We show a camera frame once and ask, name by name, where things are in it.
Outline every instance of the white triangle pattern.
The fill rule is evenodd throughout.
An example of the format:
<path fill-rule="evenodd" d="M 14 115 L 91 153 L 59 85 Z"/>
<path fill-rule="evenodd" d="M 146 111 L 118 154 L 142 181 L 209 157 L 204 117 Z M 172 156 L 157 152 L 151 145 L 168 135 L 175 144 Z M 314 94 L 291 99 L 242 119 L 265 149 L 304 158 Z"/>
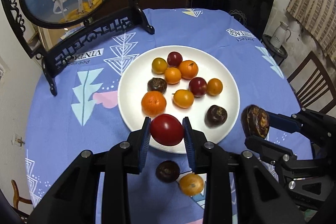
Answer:
<path fill-rule="evenodd" d="M 31 202 L 33 203 L 33 206 L 35 208 L 42 198 L 35 194 L 38 181 L 37 179 L 32 177 L 34 165 L 35 165 L 35 161 L 26 158 L 26 173 L 27 173 L 29 194 L 31 197 Z"/>
<path fill-rule="evenodd" d="M 195 11 L 195 9 L 191 9 L 191 8 L 187 8 L 185 10 L 187 10 L 187 11 L 182 11 L 182 13 L 184 13 L 186 15 L 193 16 L 193 17 L 198 17 L 202 13 L 201 10 Z"/>
<path fill-rule="evenodd" d="M 118 56 L 104 59 L 104 61 L 121 76 L 128 65 L 138 56 L 139 54 L 131 54 L 127 56 Z"/>
<path fill-rule="evenodd" d="M 132 32 L 132 33 L 124 33 L 122 35 L 118 35 L 116 37 L 113 37 L 114 41 L 117 42 L 118 44 L 124 44 L 124 43 L 128 43 L 133 36 L 135 36 L 136 32 Z"/>
<path fill-rule="evenodd" d="M 272 66 L 271 66 L 271 69 L 274 70 L 282 79 L 284 79 L 284 74 L 281 70 L 281 68 L 278 66 L 278 64 L 275 62 L 275 60 L 273 59 L 273 57 L 271 57 L 267 51 L 266 48 L 264 47 L 258 47 L 258 46 L 255 46 L 258 50 L 260 50 L 264 55 L 263 55 L 263 58 L 265 60 L 267 60 Z"/>
<path fill-rule="evenodd" d="M 117 42 L 118 45 L 110 46 L 110 49 L 116 57 L 104 59 L 104 61 L 108 63 L 109 66 L 120 76 L 123 74 L 128 65 L 139 56 L 139 54 L 129 55 L 130 51 L 138 44 L 138 42 L 130 42 L 135 34 L 136 32 L 125 33 L 113 37 L 113 40 Z"/>
<path fill-rule="evenodd" d="M 138 42 L 131 42 L 131 43 L 124 43 L 121 45 L 110 46 L 110 49 L 116 56 L 125 56 L 127 55 L 136 45 Z"/>

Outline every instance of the wooden chair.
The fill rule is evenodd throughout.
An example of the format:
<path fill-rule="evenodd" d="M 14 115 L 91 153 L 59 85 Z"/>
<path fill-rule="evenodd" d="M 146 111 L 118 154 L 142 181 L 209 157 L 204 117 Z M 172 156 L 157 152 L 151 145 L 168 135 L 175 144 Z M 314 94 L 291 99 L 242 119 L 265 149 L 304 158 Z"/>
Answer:
<path fill-rule="evenodd" d="M 16 184 L 15 180 L 11 180 L 11 182 L 12 182 L 12 186 L 13 186 L 13 190 L 14 190 L 13 207 L 18 210 L 20 201 L 23 202 L 23 203 L 26 203 L 26 204 L 32 204 L 32 201 L 30 199 L 20 197 L 19 189 L 17 187 L 17 184 Z"/>
<path fill-rule="evenodd" d="M 312 51 L 287 80 L 290 83 L 303 68 L 305 68 L 310 60 L 314 62 L 316 69 L 303 86 L 296 92 L 296 96 L 300 105 L 304 108 L 308 108 L 312 103 L 316 102 L 325 93 L 330 91 L 333 99 L 320 110 L 321 113 L 327 114 L 336 105 L 336 90 L 327 71 Z"/>

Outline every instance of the cherry tomato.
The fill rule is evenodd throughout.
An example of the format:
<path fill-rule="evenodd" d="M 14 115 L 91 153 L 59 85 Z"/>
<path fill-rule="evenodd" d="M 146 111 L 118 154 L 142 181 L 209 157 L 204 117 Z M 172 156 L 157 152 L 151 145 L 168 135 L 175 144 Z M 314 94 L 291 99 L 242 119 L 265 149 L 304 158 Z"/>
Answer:
<path fill-rule="evenodd" d="M 182 55 L 179 52 L 171 52 L 168 54 L 167 63 L 171 67 L 178 67 L 182 60 Z"/>
<path fill-rule="evenodd" d="M 168 68 L 166 60 L 161 57 L 157 57 L 152 62 L 152 70 L 155 74 L 161 75 Z"/>
<path fill-rule="evenodd" d="M 204 181 L 199 175 L 190 173 L 180 179 L 180 189 L 187 196 L 194 196 L 202 192 Z"/>
<path fill-rule="evenodd" d="M 207 93 L 207 82 L 201 77 L 195 77 L 189 82 L 189 90 L 195 97 L 202 97 Z"/>
<path fill-rule="evenodd" d="M 183 139 L 183 127 L 178 119 L 169 114 L 155 117 L 150 126 L 150 133 L 154 140 L 165 146 L 174 146 Z"/>
<path fill-rule="evenodd" d="M 194 95 L 189 90 L 177 90 L 174 93 L 173 102 L 179 107 L 188 108 L 194 103 Z"/>
<path fill-rule="evenodd" d="M 219 79 L 212 78 L 208 82 L 207 91 L 209 95 L 216 96 L 220 94 L 222 90 L 223 90 L 223 83 Z"/>

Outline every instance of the electrical outlet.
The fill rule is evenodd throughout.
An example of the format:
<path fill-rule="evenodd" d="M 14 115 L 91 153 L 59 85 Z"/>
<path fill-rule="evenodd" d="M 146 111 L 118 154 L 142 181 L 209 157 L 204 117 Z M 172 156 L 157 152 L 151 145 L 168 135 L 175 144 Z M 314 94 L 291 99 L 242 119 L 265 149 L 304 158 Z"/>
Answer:
<path fill-rule="evenodd" d="M 19 147 L 22 147 L 22 145 L 24 144 L 25 142 L 22 140 L 22 137 L 19 136 L 18 134 L 14 134 L 13 135 L 13 138 L 12 138 L 12 144 L 13 145 L 17 145 Z"/>

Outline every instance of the orange tomato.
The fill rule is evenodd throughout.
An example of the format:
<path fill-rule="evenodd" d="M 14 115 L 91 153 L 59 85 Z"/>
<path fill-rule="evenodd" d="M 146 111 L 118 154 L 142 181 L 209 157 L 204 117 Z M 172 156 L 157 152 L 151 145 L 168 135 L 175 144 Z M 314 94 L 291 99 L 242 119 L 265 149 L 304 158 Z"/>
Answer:
<path fill-rule="evenodd" d="M 166 60 L 161 57 L 157 57 L 152 62 L 152 70 L 155 74 L 161 75 L 168 68 Z"/>
<path fill-rule="evenodd" d="M 223 83 L 217 79 L 212 78 L 207 85 L 207 93 L 212 96 L 220 94 L 223 90 Z"/>
<path fill-rule="evenodd" d="M 178 68 L 168 68 L 165 70 L 167 84 L 177 84 L 181 80 L 181 72 Z"/>
<path fill-rule="evenodd" d="M 141 100 L 142 111 L 150 117 L 163 113 L 166 105 L 167 101 L 159 91 L 149 91 Z"/>
<path fill-rule="evenodd" d="M 194 103 L 194 95 L 189 90 L 177 90 L 174 93 L 173 102 L 179 107 L 188 108 Z"/>
<path fill-rule="evenodd" d="M 182 78 L 192 79 L 198 74 L 198 66 L 192 60 L 183 61 L 178 69 L 181 71 Z"/>
<path fill-rule="evenodd" d="M 199 175 L 189 173 L 180 179 L 179 185 L 183 194 L 194 196 L 202 192 L 204 181 Z"/>

